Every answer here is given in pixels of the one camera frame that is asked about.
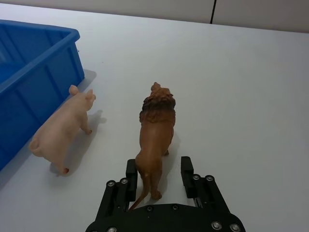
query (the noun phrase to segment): white table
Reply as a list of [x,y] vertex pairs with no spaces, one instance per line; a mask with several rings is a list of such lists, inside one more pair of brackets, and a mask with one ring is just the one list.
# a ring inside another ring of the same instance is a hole
[[1,231],[85,231],[106,182],[124,177],[139,151],[139,112],[154,81],[176,99],[157,203],[192,204],[180,175],[189,155],[248,232],[308,231],[309,34],[6,4],[0,18],[78,29],[84,87],[97,95],[94,133],[73,144],[71,175],[57,176],[27,148],[2,170]]

